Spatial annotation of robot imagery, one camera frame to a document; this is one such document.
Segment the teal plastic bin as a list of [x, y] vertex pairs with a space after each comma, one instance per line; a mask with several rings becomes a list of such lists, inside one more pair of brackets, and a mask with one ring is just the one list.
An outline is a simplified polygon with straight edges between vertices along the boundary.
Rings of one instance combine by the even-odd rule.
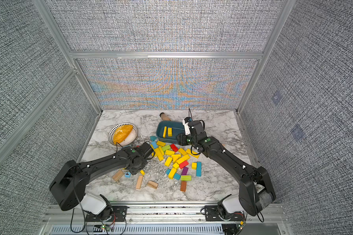
[[156, 129], [156, 136], [165, 143], [178, 144], [177, 135], [184, 134], [184, 126], [177, 121], [161, 121]]

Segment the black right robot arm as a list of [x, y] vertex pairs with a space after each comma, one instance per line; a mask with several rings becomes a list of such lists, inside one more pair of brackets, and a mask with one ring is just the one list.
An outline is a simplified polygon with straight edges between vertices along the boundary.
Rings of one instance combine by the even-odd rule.
[[176, 136], [178, 144], [191, 146], [199, 154], [218, 163], [239, 185], [237, 195], [229, 195], [218, 202], [217, 210], [222, 219], [228, 220], [240, 212], [257, 216], [276, 200], [274, 187], [265, 168], [247, 164], [227, 150], [215, 137], [209, 137], [205, 132], [204, 121], [187, 117], [182, 124], [185, 133]]

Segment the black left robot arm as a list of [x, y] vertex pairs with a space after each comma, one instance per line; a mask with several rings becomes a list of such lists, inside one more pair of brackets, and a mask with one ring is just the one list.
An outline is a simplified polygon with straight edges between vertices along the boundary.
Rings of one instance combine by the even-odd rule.
[[89, 162], [68, 161], [51, 182], [50, 192], [62, 211], [71, 210], [83, 200], [90, 182], [122, 168], [135, 175], [147, 165], [153, 153], [150, 144], [143, 143], [139, 147], [124, 147], [114, 154]]

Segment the light blue flat block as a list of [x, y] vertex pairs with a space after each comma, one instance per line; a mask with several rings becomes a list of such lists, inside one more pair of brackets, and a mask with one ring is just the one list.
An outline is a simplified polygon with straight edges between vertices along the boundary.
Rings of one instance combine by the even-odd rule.
[[151, 144], [154, 149], [158, 148], [157, 142], [153, 141], [151, 142]]

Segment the yellow block right end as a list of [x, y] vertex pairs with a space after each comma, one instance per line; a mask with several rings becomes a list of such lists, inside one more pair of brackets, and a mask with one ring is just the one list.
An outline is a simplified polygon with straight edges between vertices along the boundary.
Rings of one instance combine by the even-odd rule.
[[194, 151], [192, 151], [191, 149], [187, 149], [186, 150], [186, 153], [189, 155], [189, 156], [191, 156], [191, 157], [195, 157], [195, 158], [199, 158], [199, 156], [200, 156], [200, 154], [199, 153], [197, 153], [197, 152], [194, 152]]

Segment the patterned white plate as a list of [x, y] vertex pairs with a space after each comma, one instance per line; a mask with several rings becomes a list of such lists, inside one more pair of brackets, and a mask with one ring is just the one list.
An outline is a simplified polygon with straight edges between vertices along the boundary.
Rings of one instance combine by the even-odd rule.
[[115, 126], [108, 135], [108, 141], [114, 146], [126, 146], [135, 141], [138, 129], [134, 124], [121, 123]]

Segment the light blue letter cube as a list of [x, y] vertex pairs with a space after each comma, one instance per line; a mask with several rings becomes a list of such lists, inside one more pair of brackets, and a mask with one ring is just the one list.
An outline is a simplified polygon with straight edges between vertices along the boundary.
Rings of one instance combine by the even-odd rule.
[[126, 178], [130, 178], [131, 177], [131, 173], [129, 171], [125, 172], [125, 177]]

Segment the red long block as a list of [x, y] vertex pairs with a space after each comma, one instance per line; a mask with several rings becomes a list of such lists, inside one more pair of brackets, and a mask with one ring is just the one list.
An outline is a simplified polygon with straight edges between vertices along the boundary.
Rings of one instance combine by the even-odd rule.
[[171, 144], [170, 146], [174, 152], [178, 152], [178, 148], [174, 144]]

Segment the orange sesame bread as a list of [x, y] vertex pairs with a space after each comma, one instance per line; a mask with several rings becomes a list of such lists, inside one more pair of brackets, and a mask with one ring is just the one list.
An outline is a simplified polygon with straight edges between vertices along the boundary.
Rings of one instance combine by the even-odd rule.
[[121, 144], [132, 132], [132, 130], [133, 130], [133, 126], [130, 124], [119, 126], [114, 132], [113, 143], [115, 145]]

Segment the natural wood block left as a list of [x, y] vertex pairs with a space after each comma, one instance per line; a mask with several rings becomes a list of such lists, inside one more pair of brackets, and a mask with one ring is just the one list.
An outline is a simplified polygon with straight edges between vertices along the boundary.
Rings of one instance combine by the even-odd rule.
[[124, 172], [122, 170], [119, 170], [117, 171], [113, 176], [112, 176], [112, 179], [115, 181], [115, 182], [118, 182], [120, 181], [120, 179], [124, 176]]

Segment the natural wood block front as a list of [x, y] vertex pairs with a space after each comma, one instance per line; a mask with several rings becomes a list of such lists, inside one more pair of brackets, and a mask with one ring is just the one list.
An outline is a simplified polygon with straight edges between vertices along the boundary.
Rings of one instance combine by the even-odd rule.
[[141, 189], [141, 185], [142, 185], [142, 182], [143, 182], [143, 178], [144, 178], [143, 175], [139, 175], [139, 176], [138, 176], [137, 181], [136, 181], [136, 186], [135, 186], [135, 188], [136, 188], [137, 190], [140, 190], [140, 189]]

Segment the red block lower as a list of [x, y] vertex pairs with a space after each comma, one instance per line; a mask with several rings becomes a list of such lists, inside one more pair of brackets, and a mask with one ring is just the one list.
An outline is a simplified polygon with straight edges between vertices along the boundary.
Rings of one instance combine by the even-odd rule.
[[188, 164], [189, 164], [188, 161], [184, 161], [184, 162], [179, 164], [179, 168], [183, 169], [184, 167], [188, 166]]

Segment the teal long block right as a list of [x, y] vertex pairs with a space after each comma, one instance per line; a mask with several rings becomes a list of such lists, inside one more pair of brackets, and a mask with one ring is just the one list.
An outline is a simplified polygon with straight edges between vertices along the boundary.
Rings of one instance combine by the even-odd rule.
[[202, 163], [201, 162], [196, 163], [196, 176], [197, 177], [202, 176]]

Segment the natural wood arch block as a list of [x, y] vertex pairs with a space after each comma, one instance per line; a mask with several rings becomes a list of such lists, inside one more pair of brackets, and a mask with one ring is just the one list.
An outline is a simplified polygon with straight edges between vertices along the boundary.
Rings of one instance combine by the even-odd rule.
[[150, 187], [150, 188], [156, 190], [156, 189], [158, 188], [158, 183], [156, 183], [156, 182], [154, 182], [154, 181], [148, 181], [147, 187]]

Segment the yellow block front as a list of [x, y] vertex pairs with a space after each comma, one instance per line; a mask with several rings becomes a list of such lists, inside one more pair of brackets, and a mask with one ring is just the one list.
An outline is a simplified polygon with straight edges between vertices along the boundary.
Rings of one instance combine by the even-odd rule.
[[175, 176], [176, 172], [177, 172], [176, 168], [168, 169], [167, 170], [168, 178], [169, 179], [174, 179], [174, 176]]

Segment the purple block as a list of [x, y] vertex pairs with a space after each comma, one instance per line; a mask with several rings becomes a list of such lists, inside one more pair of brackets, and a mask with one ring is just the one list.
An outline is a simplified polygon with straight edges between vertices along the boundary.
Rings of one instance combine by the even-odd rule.
[[187, 175], [187, 174], [188, 174], [188, 170], [189, 170], [189, 168], [185, 166], [185, 167], [182, 169], [181, 175]]

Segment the spice jar with black cap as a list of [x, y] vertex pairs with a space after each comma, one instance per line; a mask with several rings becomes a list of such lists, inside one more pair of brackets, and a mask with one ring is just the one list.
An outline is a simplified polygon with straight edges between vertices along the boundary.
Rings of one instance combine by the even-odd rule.
[[164, 112], [160, 113], [159, 116], [163, 121], [171, 121], [170, 117], [167, 114], [165, 114]]

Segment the lime green block front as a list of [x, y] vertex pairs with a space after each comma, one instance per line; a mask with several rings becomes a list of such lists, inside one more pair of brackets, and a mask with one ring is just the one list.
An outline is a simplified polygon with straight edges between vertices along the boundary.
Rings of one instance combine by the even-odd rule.
[[181, 181], [191, 181], [191, 179], [192, 179], [191, 175], [182, 175], [180, 177]]

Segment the orange brown block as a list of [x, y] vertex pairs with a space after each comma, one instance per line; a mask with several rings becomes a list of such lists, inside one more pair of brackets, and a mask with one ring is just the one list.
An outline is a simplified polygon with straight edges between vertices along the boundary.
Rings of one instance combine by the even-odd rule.
[[187, 188], [187, 182], [186, 181], [182, 181], [181, 185], [180, 185], [180, 191], [181, 192], [186, 192], [186, 188]]

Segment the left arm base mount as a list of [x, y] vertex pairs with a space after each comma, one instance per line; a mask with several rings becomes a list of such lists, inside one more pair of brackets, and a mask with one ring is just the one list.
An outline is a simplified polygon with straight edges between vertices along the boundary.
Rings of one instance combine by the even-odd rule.
[[111, 206], [105, 208], [100, 214], [87, 214], [87, 222], [124, 222], [127, 214], [127, 206]]

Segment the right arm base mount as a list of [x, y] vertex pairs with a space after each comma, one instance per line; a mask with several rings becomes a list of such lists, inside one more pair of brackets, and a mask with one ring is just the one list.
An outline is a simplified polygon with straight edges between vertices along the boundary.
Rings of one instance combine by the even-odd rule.
[[245, 221], [246, 216], [242, 212], [228, 213], [221, 206], [205, 206], [201, 210], [206, 221]]

